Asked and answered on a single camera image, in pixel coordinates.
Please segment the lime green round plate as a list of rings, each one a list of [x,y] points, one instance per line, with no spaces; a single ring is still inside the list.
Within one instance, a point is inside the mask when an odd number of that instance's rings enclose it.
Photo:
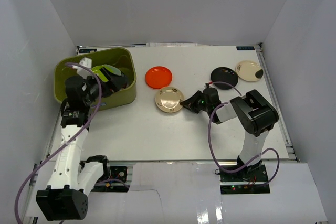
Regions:
[[[123,76],[123,73],[120,69],[108,65],[103,64],[99,66],[95,66],[91,69],[103,82],[109,82],[112,80],[113,76]]]

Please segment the beige plate with characters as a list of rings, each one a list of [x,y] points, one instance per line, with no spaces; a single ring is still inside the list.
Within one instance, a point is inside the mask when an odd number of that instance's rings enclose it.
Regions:
[[[155,94],[156,106],[165,113],[180,111],[184,100],[184,94],[176,87],[164,87]]]

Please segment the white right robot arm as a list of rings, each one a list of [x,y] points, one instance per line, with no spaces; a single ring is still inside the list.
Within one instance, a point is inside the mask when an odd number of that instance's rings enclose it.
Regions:
[[[204,111],[209,116],[208,145],[213,161],[220,172],[237,174],[241,180],[250,181],[255,177],[256,169],[262,165],[262,156],[272,151],[276,155],[277,166],[274,174],[265,184],[269,184],[275,178],[280,168],[279,153],[272,147],[265,150],[263,147],[269,132],[279,121],[279,114],[257,90],[251,90],[228,102],[221,102],[217,89],[207,87],[203,91],[198,90],[193,96],[180,102],[180,105],[195,114]],[[245,138],[241,152],[237,156],[237,165],[228,169],[221,166],[215,157],[211,128],[213,124],[221,124],[234,118],[239,119],[245,130]]]

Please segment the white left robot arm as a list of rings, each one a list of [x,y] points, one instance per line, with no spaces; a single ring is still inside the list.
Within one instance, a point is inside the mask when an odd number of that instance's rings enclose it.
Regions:
[[[111,176],[109,160],[104,155],[80,160],[89,125],[102,98],[127,88],[126,75],[111,65],[86,69],[65,81],[66,97],[61,105],[61,145],[51,177],[38,190],[36,203],[48,221],[83,220],[88,211],[88,195],[98,185],[119,182]]]

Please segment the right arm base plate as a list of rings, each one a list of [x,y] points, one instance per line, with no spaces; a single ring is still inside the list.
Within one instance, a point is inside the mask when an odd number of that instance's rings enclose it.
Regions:
[[[254,195],[269,194],[270,186],[262,184],[268,181],[268,174],[265,165],[261,165],[256,170],[244,173],[229,174],[216,169],[214,171],[219,176],[220,192],[222,195]]]

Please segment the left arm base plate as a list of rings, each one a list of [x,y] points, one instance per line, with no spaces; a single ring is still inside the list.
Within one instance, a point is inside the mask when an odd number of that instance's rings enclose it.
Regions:
[[[127,166],[111,166],[109,182],[94,186],[94,193],[126,193],[128,189],[119,182],[113,182],[112,179],[118,179],[128,186],[132,179],[132,167]]]

